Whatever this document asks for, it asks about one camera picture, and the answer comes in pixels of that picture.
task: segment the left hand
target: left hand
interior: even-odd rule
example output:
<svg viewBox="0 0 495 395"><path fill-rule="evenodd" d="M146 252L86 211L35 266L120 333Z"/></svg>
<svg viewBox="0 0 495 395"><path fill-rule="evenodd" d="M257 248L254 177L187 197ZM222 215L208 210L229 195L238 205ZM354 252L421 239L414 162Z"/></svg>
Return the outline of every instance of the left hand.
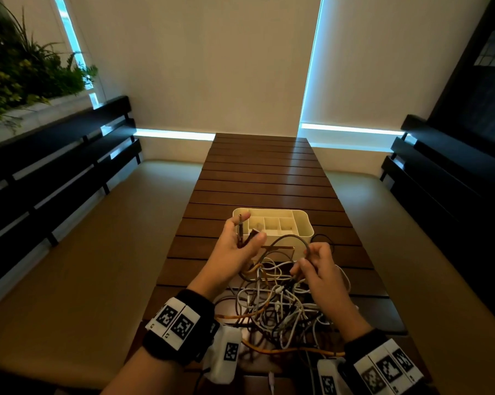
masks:
<svg viewBox="0 0 495 395"><path fill-rule="evenodd" d="M207 263L187 286L189 290L198 292L212 301L225 290L233 277L249 265L251 258L266 242L266 233L260 232L244 248L237 248L235 226L240 219L244 222L250 216L251 214L246 212L242 217L237 215L226 220L224 230Z"/></svg>

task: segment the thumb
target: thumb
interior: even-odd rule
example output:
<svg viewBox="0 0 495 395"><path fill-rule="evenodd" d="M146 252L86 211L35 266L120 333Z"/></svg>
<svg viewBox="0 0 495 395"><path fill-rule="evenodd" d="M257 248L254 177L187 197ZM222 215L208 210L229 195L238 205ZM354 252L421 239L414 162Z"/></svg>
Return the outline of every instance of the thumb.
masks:
<svg viewBox="0 0 495 395"><path fill-rule="evenodd" d="M260 232L255 237L253 237L249 243L247 243L244 248L240 248L240 252L242 253L242 259L248 260L254 257L262 245L266 242L266 233Z"/></svg>
<svg viewBox="0 0 495 395"><path fill-rule="evenodd" d="M302 272L304 273L304 277L306 277L306 280L308 281L308 285L315 285L315 283L320 280L315 267L313 267L310 261L304 258L299 259L298 262Z"/></svg>

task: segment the wooden table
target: wooden table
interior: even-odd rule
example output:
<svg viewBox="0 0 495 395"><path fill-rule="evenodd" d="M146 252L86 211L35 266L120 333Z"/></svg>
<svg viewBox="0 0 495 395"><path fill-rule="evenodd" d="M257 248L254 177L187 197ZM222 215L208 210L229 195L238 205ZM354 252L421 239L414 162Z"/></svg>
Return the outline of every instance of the wooden table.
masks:
<svg viewBox="0 0 495 395"><path fill-rule="evenodd" d="M293 137L216 135L129 357L141 343L146 322L198 274L224 221L237 207L307 212L315 233L325 234L335 243L333 258L349 277L350 296L362 315L394 338L430 378L313 149L306 139ZM343 342L338 333L324 333L323 343L324 349L342 351ZM186 368L180 393L192 393L200 368L197 363ZM242 345L235 381L221 386L204 381L199 393L270 393L267 382L270 370L278 377L276 394L311 392L310 372L296 354L270 357L253 353Z"/></svg>

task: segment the hand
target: hand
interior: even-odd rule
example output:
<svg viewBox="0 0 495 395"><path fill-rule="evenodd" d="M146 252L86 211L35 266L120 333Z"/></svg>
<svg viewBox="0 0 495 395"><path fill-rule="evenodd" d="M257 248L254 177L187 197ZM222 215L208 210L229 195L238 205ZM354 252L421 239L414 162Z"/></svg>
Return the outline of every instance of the hand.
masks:
<svg viewBox="0 0 495 395"><path fill-rule="evenodd" d="M352 341L372 330L350 300L343 277L332 259L330 245L310 244L310 261L299 259L291 268L296 275L301 270L310 286L313 300L336 325L345 341Z"/></svg>
<svg viewBox="0 0 495 395"><path fill-rule="evenodd" d="M226 220L224 230L211 256L189 284L188 289L212 301L225 290L233 277L249 265L251 258L266 242L266 233L260 232L244 248L237 248L235 226L238 225L240 219L244 222L249 219L250 215L246 212L242 214L242 217L235 216Z"/></svg>

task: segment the right hand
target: right hand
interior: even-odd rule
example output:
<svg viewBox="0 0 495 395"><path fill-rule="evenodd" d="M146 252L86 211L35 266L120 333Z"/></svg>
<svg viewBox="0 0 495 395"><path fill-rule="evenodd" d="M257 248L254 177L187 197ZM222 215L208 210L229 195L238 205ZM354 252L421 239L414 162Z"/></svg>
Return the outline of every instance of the right hand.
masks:
<svg viewBox="0 0 495 395"><path fill-rule="evenodd" d="M321 311L336 325L345 341L351 341L372 330L350 300L343 277L333 262L330 245L311 243L310 260L299 259L291 268L291 275L299 269L310 286L313 300Z"/></svg>

